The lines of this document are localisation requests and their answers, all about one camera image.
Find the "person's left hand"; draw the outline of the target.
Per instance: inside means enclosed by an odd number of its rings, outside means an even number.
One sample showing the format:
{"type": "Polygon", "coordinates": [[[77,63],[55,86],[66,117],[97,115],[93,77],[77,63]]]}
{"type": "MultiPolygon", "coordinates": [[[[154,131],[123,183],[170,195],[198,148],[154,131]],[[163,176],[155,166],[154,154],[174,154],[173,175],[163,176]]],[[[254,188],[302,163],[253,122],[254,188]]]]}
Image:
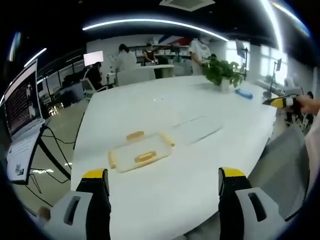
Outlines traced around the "person's left hand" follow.
{"type": "Polygon", "coordinates": [[[51,210],[46,206],[41,206],[37,211],[37,218],[43,222],[51,219],[51,210]]]}

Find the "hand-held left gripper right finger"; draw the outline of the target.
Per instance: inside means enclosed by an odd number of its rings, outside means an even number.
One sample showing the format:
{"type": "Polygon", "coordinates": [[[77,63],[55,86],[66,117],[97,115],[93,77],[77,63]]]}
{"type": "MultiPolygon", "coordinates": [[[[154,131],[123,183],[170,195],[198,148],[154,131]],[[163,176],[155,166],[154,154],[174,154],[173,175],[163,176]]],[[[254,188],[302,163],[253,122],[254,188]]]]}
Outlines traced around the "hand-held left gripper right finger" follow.
{"type": "Polygon", "coordinates": [[[278,204],[235,168],[218,169],[221,240],[274,240],[286,222],[278,204]]]}

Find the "person's right hand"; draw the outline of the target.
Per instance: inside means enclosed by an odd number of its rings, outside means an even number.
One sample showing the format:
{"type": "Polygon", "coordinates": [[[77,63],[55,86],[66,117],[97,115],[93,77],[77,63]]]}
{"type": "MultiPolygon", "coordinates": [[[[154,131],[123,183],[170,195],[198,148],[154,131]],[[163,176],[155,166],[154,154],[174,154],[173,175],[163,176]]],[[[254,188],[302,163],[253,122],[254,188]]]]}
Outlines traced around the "person's right hand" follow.
{"type": "Polygon", "coordinates": [[[312,99],[306,95],[299,95],[297,101],[300,104],[300,112],[316,116],[320,110],[320,100],[312,99]]]}

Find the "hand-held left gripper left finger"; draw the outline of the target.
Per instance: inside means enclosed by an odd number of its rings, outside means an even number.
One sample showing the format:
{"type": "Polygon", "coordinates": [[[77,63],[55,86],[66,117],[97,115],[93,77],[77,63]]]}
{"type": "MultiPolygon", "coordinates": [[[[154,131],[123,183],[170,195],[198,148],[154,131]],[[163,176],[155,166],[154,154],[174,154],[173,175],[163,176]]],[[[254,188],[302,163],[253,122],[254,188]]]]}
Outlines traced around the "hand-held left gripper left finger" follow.
{"type": "Polygon", "coordinates": [[[109,240],[111,204],[108,170],[85,173],[76,190],[50,209],[44,231],[51,240],[109,240]]]}

